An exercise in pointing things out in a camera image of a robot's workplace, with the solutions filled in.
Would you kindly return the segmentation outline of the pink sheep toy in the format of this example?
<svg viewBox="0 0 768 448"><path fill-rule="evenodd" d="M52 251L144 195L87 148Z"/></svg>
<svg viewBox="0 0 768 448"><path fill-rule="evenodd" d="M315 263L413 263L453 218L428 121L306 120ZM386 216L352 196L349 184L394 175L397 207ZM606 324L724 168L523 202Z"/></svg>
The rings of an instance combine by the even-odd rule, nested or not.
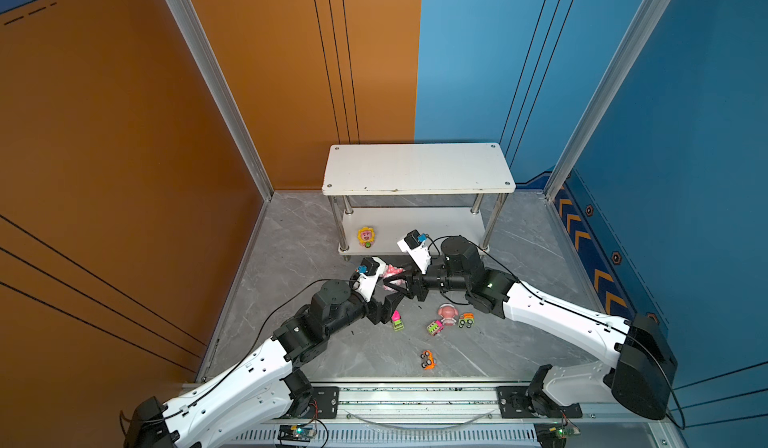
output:
<svg viewBox="0 0 768 448"><path fill-rule="evenodd" d="M382 277L382 285L389 291L401 291L406 287L405 270L400 267L388 265Z"/></svg>

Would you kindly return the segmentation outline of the pink round head doll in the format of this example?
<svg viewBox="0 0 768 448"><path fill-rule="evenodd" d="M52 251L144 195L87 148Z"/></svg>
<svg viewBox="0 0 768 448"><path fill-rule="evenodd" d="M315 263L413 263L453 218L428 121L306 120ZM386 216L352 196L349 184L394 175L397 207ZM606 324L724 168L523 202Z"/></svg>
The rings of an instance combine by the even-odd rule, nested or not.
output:
<svg viewBox="0 0 768 448"><path fill-rule="evenodd" d="M437 314L443 326L455 326L460 316L459 310L451 303L440 305Z"/></svg>

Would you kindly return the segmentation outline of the yellow flower doll toy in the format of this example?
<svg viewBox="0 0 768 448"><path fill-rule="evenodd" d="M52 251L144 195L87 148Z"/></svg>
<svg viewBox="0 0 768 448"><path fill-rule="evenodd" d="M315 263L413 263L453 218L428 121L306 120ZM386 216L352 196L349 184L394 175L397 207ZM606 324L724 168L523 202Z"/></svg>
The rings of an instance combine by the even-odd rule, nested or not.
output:
<svg viewBox="0 0 768 448"><path fill-rule="evenodd" d="M360 228L357 232L357 240L362 248L372 248L376 240L375 230L372 227Z"/></svg>

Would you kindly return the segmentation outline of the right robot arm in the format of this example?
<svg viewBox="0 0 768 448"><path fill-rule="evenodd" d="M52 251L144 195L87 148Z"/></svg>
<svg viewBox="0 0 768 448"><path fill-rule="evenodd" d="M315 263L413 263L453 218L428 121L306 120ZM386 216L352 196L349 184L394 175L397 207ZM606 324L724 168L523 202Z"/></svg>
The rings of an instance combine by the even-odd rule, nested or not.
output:
<svg viewBox="0 0 768 448"><path fill-rule="evenodd" d="M458 292L477 312L532 326L593 357L584 365L540 366L525 391L526 408L534 415L565 418L576 416L584 404L617 403L646 419L668 417L678 363L654 320L591 311L547 294L508 269L487 267L487 252L462 236L446 238L439 259L417 231L398 246L410 256L411 269L398 271L377 259L359 275L419 301L430 292Z"/></svg>

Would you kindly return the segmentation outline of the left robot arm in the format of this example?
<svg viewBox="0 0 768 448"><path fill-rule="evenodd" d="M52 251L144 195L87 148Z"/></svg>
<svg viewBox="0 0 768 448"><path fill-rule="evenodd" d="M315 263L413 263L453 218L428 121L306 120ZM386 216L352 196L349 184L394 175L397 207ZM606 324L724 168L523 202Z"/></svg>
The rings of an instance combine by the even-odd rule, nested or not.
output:
<svg viewBox="0 0 768 448"><path fill-rule="evenodd" d="M238 363L192 391L135 410L126 447L221 447L252 424L298 416L309 408L312 386L301 368L330 338L359 320L388 323L403 296L378 302L345 280L321 280L311 301L286 319Z"/></svg>

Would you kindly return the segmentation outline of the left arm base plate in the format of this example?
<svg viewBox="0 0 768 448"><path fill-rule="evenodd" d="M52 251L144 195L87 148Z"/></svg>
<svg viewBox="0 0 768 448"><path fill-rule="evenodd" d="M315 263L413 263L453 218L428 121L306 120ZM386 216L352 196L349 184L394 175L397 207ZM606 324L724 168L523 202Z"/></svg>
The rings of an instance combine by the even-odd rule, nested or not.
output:
<svg viewBox="0 0 768 448"><path fill-rule="evenodd" d="M339 406L338 386L313 386L294 400L286 417L314 419L335 419Z"/></svg>

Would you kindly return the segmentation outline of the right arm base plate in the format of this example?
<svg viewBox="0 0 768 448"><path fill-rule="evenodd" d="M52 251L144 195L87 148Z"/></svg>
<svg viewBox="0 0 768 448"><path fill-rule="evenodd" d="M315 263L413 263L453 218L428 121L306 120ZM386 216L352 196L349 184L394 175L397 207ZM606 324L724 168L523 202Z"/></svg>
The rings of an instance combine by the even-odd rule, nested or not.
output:
<svg viewBox="0 0 768 448"><path fill-rule="evenodd" d="M496 388L498 407L504 419L551 418L579 419L583 417L581 406L574 403L558 405L544 393L528 394L523 386L499 386Z"/></svg>

